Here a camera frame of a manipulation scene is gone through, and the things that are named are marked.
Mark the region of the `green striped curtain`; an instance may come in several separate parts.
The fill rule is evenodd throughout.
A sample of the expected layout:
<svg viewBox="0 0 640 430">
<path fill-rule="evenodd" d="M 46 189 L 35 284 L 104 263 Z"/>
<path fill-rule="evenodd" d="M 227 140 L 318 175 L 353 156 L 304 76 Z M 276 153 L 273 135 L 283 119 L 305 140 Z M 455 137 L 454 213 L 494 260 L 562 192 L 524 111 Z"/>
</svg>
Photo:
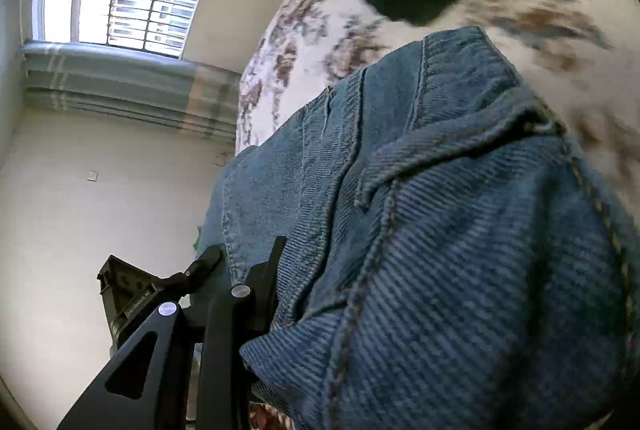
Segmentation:
<svg viewBox="0 0 640 430">
<path fill-rule="evenodd" d="M 85 43 L 22 47 L 26 101 L 57 112 L 93 112 L 235 141 L 235 72 L 166 56 Z"/>
</svg>

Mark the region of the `floral and striped fleece blanket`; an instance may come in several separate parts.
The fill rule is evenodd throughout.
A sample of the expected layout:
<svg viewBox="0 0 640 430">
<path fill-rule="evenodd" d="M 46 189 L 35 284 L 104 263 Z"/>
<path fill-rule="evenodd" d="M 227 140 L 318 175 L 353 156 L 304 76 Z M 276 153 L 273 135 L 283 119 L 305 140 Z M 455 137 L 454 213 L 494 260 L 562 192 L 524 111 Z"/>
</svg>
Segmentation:
<svg viewBox="0 0 640 430">
<path fill-rule="evenodd" d="M 297 427 L 638 427 L 637 0 L 285 0 L 236 148 L 239 267 L 289 238 L 242 354 Z"/>
</svg>

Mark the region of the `blue denim pants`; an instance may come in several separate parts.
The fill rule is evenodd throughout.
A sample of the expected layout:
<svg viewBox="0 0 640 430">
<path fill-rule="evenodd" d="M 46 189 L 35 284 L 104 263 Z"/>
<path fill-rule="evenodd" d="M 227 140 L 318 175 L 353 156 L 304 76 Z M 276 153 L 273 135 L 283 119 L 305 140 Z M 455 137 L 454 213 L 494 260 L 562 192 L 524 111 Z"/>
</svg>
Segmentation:
<svg viewBox="0 0 640 430">
<path fill-rule="evenodd" d="M 253 392 L 299 429 L 634 429 L 639 234 L 476 27 L 321 93 L 219 173 L 232 284 L 286 239 Z"/>
</svg>

